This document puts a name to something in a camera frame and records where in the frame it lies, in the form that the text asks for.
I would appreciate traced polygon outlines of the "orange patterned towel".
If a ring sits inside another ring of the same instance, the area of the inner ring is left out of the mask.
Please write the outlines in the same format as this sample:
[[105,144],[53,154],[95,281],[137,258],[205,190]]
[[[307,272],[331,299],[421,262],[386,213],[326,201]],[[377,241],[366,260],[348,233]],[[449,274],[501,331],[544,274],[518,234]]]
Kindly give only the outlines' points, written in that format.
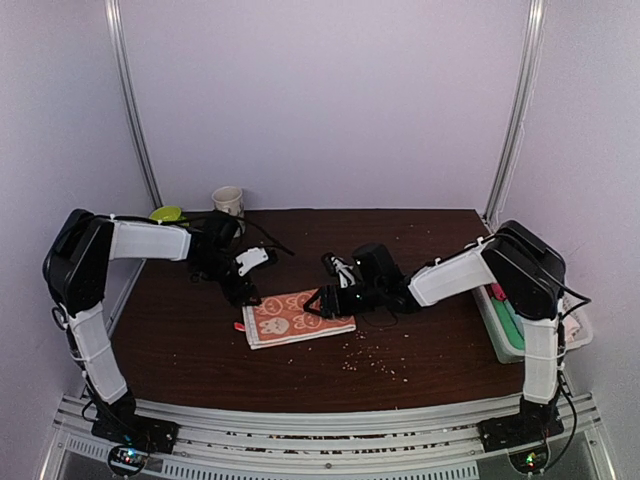
[[354,317],[325,319],[304,309],[316,289],[264,297],[258,306],[242,308],[234,329],[245,335],[251,350],[330,337],[356,330]]

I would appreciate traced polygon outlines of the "pink microfiber towel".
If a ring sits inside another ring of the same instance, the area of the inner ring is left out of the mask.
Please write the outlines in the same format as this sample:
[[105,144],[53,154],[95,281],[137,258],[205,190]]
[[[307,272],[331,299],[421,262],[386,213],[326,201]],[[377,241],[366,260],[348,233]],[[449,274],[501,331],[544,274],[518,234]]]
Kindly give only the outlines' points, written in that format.
[[504,293],[503,289],[501,288],[501,286],[499,284],[497,284],[497,283],[491,284],[490,285],[490,289],[491,289],[491,292],[492,292],[493,296],[497,300],[503,302],[503,301],[505,301],[507,299],[506,294]]

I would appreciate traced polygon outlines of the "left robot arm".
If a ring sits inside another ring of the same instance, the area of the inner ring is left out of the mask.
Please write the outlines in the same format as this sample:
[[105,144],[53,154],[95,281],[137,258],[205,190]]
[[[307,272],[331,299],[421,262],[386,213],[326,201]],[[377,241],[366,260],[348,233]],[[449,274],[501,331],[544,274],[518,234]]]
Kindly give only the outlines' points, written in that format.
[[220,285],[236,307],[257,305],[252,270],[272,259],[254,247],[232,254],[230,245],[241,229],[233,216],[214,211],[200,227],[180,220],[71,212],[43,263],[43,277],[55,306],[54,319],[67,337],[96,417],[94,436],[140,450],[169,452],[178,433],[176,423],[137,414],[136,399],[121,373],[103,320],[109,265],[114,260],[186,262],[192,274]]

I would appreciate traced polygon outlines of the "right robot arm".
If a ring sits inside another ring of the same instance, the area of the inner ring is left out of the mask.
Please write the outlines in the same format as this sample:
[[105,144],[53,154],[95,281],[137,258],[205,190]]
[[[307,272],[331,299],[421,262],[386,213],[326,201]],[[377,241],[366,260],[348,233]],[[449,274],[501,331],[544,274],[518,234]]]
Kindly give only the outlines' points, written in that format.
[[557,401],[564,357],[561,311],[566,264],[539,237],[515,220],[460,252],[435,260],[411,275],[401,272],[387,247],[369,243],[356,249],[351,266],[326,254],[327,271],[339,279],[312,293],[305,312],[336,320],[383,307],[412,314],[458,294],[497,284],[522,319],[525,377],[514,415],[479,423],[487,451],[542,442],[562,432]]

